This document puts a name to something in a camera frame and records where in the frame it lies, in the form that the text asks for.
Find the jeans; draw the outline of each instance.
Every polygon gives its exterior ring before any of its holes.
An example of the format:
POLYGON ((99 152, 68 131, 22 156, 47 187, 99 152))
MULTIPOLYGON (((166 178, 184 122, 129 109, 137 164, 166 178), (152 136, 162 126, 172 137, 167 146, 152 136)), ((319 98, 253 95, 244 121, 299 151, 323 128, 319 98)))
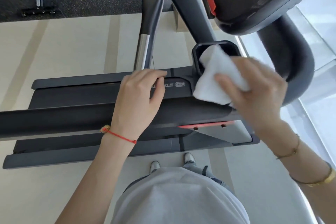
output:
MULTIPOLYGON (((205 167, 202 169, 202 168, 197 167, 196 164, 193 163, 193 162, 187 162, 187 163, 183 166, 183 168, 185 168, 185 169, 187 169, 187 170, 189 170, 189 171, 192 171, 192 172, 194 172, 194 173, 196 173, 196 174, 206 176, 206 177, 212 179, 213 181, 215 181, 216 183, 218 183, 219 185, 223 186, 223 187, 226 188, 227 190, 229 190, 231 193, 233 193, 233 192, 231 191, 231 189, 229 188, 228 185, 226 185, 226 184, 225 184, 223 181, 221 181, 220 179, 217 179, 217 178, 212 174, 212 172, 210 172, 210 171, 208 170, 208 166, 205 166, 205 167)), ((135 180, 134 182, 132 182, 130 185, 127 186, 127 188, 125 189, 125 191, 127 191, 127 190, 128 190, 130 187, 132 187, 134 184, 136 184, 137 182, 141 181, 142 179, 145 179, 145 178, 146 178, 147 176, 149 176, 149 175, 146 175, 146 176, 144 176, 144 177, 141 177, 141 178, 135 180)))

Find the gold bracelet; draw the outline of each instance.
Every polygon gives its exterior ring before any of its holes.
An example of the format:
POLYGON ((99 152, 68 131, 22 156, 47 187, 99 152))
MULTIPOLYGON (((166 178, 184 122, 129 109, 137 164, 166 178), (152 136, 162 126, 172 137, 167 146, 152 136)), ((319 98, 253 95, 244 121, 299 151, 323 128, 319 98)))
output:
POLYGON ((300 137, 298 134, 297 135, 297 138, 298 138, 298 142, 297 142, 297 146, 296 148, 293 149, 292 153, 288 154, 288 155, 285 155, 285 156, 276 156, 277 158, 276 159, 281 159, 281 158, 287 158, 287 157, 291 157, 291 156, 294 156, 298 153, 298 149, 299 149, 299 146, 300 146, 300 137))
POLYGON ((328 183, 331 183, 334 178, 336 177, 336 171, 333 169, 333 167, 328 163, 328 166, 330 167, 330 171, 329 171, 329 174, 328 176, 323 179, 322 181, 319 181, 319 182, 314 182, 314 183, 305 183, 305 182, 299 182, 297 180, 295 180, 293 177, 291 177, 296 183, 298 184, 303 184, 303 185, 307 185, 308 187, 315 187, 315 186, 318 186, 318 185, 321 185, 321 184, 328 184, 328 183))

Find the foot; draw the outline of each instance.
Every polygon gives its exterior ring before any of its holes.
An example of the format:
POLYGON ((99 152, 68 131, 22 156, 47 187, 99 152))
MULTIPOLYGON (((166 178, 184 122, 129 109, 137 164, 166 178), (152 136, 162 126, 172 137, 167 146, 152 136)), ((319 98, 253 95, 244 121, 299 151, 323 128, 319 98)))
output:
POLYGON ((196 160, 190 152, 187 152, 184 155, 184 164, 194 164, 194 165, 196 165, 196 160))
POLYGON ((152 172, 154 172, 155 170, 160 168, 160 163, 157 161, 153 161, 150 165, 150 170, 149 173, 151 174, 152 172))

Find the gray t-shirt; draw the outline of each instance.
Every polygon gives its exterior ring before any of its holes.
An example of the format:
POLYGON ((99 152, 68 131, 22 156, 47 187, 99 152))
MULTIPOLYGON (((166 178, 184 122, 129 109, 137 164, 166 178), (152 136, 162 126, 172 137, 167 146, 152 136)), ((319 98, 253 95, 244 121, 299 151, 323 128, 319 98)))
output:
POLYGON ((111 224, 250 224, 241 202, 213 180, 182 167, 161 167, 130 187, 111 224))

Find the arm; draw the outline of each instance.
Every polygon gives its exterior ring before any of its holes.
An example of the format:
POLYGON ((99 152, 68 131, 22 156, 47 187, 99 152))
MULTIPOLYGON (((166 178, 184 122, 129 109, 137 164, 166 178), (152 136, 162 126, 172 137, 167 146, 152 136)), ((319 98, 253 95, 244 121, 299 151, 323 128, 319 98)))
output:
MULTIPOLYGON (((285 98, 287 83, 277 73, 254 59, 233 58, 241 75, 250 86, 249 92, 240 91, 225 75, 215 79, 230 96, 242 117, 254 128, 255 134, 276 156, 287 156, 298 145, 298 136, 281 120, 280 108, 285 98)), ((324 180, 329 166, 304 142, 298 153, 281 158, 290 176, 304 183, 324 180)), ((299 184, 313 209, 325 224, 336 220, 336 179, 315 187, 299 184)))
MULTIPOLYGON (((144 69, 123 79, 110 131, 130 140, 138 139, 160 107, 166 74, 165 71, 144 69), (150 99, 151 87, 156 80, 156 89, 150 99)), ((104 223, 121 168, 133 147, 133 143, 105 134, 95 159, 56 224, 104 223)))

